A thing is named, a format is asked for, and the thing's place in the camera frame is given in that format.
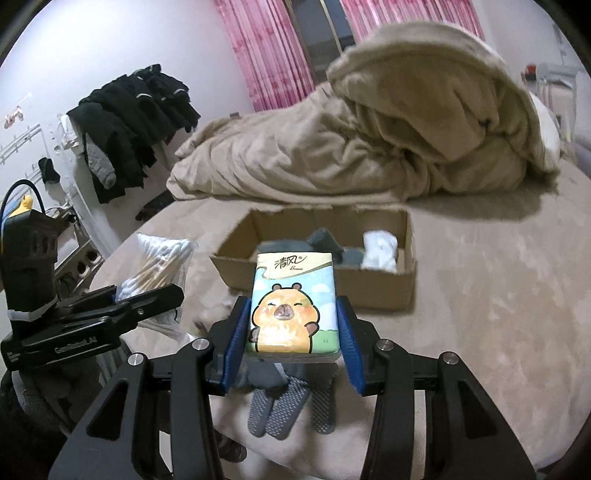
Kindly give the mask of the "cotton swab bag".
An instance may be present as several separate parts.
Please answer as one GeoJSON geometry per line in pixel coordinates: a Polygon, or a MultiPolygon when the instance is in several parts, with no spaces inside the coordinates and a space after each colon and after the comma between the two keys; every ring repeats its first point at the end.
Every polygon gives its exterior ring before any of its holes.
{"type": "MultiPolygon", "coordinates": [[[[135,262],[130,276],[116,289],[115,300],[126,300],[152,290],[177,285],[185,286],[188,262],[197,245],[189,239],[170,239],[146,234],[135,235],[135,262]]],[[[148,328],[180,342],[191,335],[180,325],[182,307],[148,317],[139,322],[148,328]]]]}

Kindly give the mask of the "bear tissue pack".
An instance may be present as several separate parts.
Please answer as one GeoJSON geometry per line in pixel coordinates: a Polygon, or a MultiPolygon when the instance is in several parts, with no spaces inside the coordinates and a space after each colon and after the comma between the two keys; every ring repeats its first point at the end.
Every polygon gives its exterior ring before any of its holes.
{"type": "Polygon", "coordinates": [[[289,363],[337,360],[341,347],[332,255],[260,253],[249,320],[249,355],[289,363]]]}

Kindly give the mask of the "grey dotted gloves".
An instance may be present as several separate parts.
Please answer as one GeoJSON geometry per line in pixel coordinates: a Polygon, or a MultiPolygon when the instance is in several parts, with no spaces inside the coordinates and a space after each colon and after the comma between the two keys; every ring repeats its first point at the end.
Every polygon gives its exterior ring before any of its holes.
{"type": "Polygon", "coordinates": [[[272,363],[249,360],[236,386],[252,391],[249,433],[287,439],[304,406],[311,403],[311,427],[322,435],[335,431],[335,363],[272,363]]]}

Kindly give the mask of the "white sock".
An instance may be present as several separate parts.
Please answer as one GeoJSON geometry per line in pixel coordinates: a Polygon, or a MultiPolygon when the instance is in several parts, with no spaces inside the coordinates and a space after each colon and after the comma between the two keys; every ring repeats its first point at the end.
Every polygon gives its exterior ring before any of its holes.
{"type": "Polygon", "coordinates": [[[363,269],[397,273],[398,246],[397,236],[389,231],[372,230],[363,233],[363,269]]]}

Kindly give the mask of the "grey sock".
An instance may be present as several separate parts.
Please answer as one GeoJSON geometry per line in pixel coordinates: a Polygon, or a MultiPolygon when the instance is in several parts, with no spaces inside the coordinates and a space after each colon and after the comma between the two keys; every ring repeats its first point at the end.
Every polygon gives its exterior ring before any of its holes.
{"type": "Polygon", "coordinates": [[[273,240],[266,247],[261,245],[259,250],[265,253],[329,253],[335,264],[349,267],[360,267],[363,262],[363,250],[342,246],[327,228],[318,228],[305,240],[273,240]]]}

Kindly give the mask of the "cardboard box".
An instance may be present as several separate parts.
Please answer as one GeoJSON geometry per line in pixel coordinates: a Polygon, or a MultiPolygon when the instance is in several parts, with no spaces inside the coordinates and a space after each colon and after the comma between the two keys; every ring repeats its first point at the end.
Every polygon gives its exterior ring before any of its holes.
{"type": "Polygon", "coordinates": [[[408,311],[414,306],[416,260],[411,214],[400,208],[287,207],[276,212],[250,210],[211,256],[228,287],[260,297],[279,283],[303,284],[318,301],[335,285],[335,293],[349,298],[356,309],[408,311]],[[257,262],[264,242],[308,240],[324,228],[339,247],[366,252],[365,237],[387,232],[396,238],[396,270],[367,269],[338,263],[329,250],[298,251],[283,247],[257,262]]]}

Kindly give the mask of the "beige bed sheet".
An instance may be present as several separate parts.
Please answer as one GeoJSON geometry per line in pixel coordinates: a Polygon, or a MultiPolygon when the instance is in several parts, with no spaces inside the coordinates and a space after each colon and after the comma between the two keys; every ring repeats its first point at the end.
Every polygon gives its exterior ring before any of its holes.
{"type": "MultiPolygon", "coordinates": [[[[564,455],[590,413],[590,179],[560,161],[555,188],[435,196],[404,205],[411,214],[417,273],[411,312],[363,311],[382,337],[408,351],[454,351],[502,412],[536,469],[564,455]]],[[[197,243],[182,320],[207,328],[228,315],[235,292],[209,256],[249,210],[280,206],[235,199],[175,202],[136,232],[197,243]]],[[[243,478],[290,473],[358,479],[375,398],[362,398],[341,371],[337,427],[311,428],[310,403],[279,441],[247,430],[250,395],[211,398],[215,427],[249,449],[243,478]]]]}

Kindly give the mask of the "black hanging clothes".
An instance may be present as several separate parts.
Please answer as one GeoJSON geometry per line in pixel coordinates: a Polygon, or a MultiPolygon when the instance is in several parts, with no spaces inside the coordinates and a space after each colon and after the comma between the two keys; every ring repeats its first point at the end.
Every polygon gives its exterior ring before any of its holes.
{"type": "Polygon", "coordinates": [[[200,114],[189,88],[152,64],[120,76],[67,112],[80,139],[97,200],[108,204],[141,188],[157,156],[154,148],[197,128],[200,114]]]}

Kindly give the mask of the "beige blanket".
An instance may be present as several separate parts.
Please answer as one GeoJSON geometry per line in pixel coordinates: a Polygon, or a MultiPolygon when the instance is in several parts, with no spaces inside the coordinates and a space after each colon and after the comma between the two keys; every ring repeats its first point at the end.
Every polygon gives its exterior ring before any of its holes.
{"type": "Polygon", "coordinates": [[[212,121],[177,150],[179,200],[403,202],[553,181],[530,93],[502,57],[446,23],[384,25],[287,108],[212,121]]]}

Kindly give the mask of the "left pink curtain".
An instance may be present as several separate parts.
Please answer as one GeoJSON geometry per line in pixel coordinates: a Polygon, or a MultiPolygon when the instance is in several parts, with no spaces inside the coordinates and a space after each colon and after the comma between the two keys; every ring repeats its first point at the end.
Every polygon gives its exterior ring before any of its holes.
{"type": "Polygon", "coordinates": [[[290,107],[315,89],[283,1],[221,0],[214,5],[254,111],[290,107]]]}

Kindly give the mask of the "pink curtain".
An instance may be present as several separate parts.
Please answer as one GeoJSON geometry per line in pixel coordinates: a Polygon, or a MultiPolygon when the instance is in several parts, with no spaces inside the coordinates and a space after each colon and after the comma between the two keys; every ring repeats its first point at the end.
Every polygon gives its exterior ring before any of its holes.
{"type": "Polygon", "coordinates": [[[485,39],[476,10],[465,0],[342,0],[349,27],[356,40],[363,40],[386,24],[439,22],[461,26],[485,39]]]}
{"type": "Polygon", "coordinates": [[[254,111],[290,107],[315,89],[283,1],[221,0],[214,5],[254,111]]]}

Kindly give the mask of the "white embroidered pillow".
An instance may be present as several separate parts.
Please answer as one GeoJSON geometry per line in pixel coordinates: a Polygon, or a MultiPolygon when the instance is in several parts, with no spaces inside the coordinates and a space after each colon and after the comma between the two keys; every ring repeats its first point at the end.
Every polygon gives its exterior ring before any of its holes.
{"type": "Polygon", "coordinates": [[[539,119],[544,162],[548,167],[556,167],[560,160],[561,139],[555,116],[535,94],[531,93],[530,97],[539,119]]]}

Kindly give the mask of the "window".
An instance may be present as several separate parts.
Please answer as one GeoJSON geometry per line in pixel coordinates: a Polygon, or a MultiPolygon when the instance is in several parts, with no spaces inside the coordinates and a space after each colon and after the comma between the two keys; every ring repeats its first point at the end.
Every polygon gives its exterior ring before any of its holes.
{"type": "Polygon", "coordinates": [[[342,3],[339,0],[294,0],[286,1],[286,5],[311,75],[315,82],[324,82],[329,64],[356,44],[342,3]]]}

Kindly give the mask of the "right pink curtain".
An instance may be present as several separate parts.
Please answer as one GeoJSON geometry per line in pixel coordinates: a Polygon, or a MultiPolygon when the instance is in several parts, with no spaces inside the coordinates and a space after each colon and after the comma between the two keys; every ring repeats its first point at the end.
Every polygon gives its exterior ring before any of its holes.
{"type": "Polygon", "coordinates": [[[439,22],[461,26],[485,39],[476,10],[465,0],[342,0],[349,27],[356,40],[363,40],[386,24],[439,22]]]}

